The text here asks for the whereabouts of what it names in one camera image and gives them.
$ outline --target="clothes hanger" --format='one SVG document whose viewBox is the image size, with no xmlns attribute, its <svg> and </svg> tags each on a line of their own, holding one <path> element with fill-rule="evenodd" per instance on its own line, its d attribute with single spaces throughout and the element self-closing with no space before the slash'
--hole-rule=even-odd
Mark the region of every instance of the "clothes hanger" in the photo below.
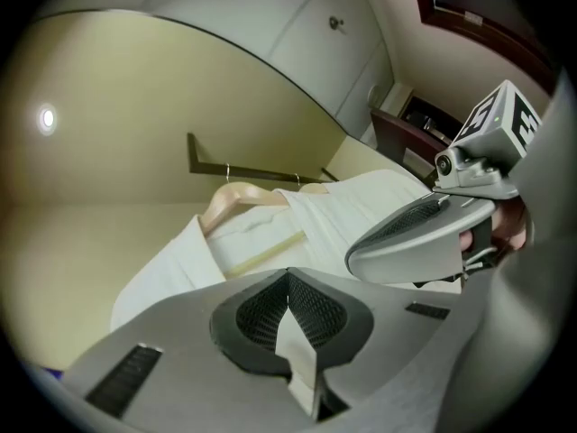
<svg viewBox="0 0 577 433">
<path fill-rule="evenodd" d="M 238 205 L 287 206 L 289 204 L 279 192 L 268 191 L 251 183 L 240 181 L 231 183 L 230 170 L 230 164 L 226 163 L 227 182 L 216 190 L 208 204 L 208 209 L 199 218 L 204 235 L 210 234 Z"/>
</svg>

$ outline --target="closet rod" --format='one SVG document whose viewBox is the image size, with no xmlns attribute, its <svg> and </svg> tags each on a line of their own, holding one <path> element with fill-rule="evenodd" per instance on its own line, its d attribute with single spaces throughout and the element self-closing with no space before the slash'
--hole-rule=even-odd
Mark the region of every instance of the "closet rod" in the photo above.
<svg viewBox="0 0 577 433">
<path fill-rule="evenodd" d="M 195 135 L 188 134 L 188 171 L 190 173 L 202 175 L 220 175 L 226 176 L 227 165 L 225 163 L 207 163 L 198 160 L 197 140 Z M 279 173 L 277 171 L 255 170 L 246 167 L 236 167 L 230 165 L 229 175 L 237 178 L 255 178 L 258 180 L 290 181 L 291 183 L 308 184 L 308 183 L 326 183 L 326 181 L 307 178 L 296 173 Z"/>
</svg>

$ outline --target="human hand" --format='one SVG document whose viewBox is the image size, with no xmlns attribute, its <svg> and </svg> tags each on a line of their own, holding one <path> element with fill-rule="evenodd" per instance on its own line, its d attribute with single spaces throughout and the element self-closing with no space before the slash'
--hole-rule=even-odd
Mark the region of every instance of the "human hand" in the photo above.
<svg viewBox="0 0 577 433">
<path fill-rule="evenodd" d="M 492 218 L 492 237 L 495 244 L 509 245 L 513 250 L 520 249 L 527 239 L 527 218 L 525 204 L 521 198 L 504 200 L 497 204 Z M 472 232 L 465 231 L 459 235 L 461 251 L 472 245 Z"/>
</svg>

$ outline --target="round light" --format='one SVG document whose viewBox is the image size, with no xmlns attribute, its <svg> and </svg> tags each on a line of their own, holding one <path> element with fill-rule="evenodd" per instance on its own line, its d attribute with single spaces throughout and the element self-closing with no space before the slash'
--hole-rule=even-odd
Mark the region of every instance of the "round light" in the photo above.
<svg viewBox="0 0 577 433">
<path fill-rule="evenodd" d="M 42 121 L 44 122 L 44 126 L 48 128 L 52 127 L 54 124 L 54 113 L 52 111 L 44 111 L 42 114 Z"/>
<path fill-rule="evenodd" d="M 56 114 L 54 113 L 54 108 L 49 105 L 41 107 L 37 121 L 41 134 L 53 134 L 56 129 Z"/>
</svg>

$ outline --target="black grille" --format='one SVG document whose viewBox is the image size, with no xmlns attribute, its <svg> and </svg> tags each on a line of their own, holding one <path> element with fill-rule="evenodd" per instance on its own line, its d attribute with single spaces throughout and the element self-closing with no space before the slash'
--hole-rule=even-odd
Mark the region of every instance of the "black grille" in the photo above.
<svg viewBox="0 0 577 433">
<path fill-rule="evenodd" d="M 236 324 L 252 342 L 274 352 L 279 323 L 287 308 L 315 349 L 346 324 L 342 305 L 289 272 L 245 301 L 236 314 Z"/>
<path fill-rule="evenodd" d="M 86 397 L 87 402 L 120 418 L 159 361 L 162 352 L 136 346 Z"/>
<path fill-rule="evenodd" d="M 425 221 L 441 213 L 444 207 L 445 205 L 439 204 L 437 200 L 430 200 L 416 207 L 412 207 L 394 220 L 391 220 L 376 233 L 362 239 L 351 248 L 351 251 L 384 241 L 392 235 L 398 235 L 414 226 L 425 223 Z"/>
<path fill-rule="evenodd" d="M 445 319 L 449 315 L 449 312 L 451 311 L 450 309 L 447 308 L 434 307 L 431 305 L 425 305 L 423 303 L 416 303 L 415 301 L 410 305 L 408 305 L 405 309 L 407 311 L 411 311 L 413 313 L 417 313 L 422 316 L 427 316 L 429 318 L 435 318 L 435 319 Z"/>
</svg>

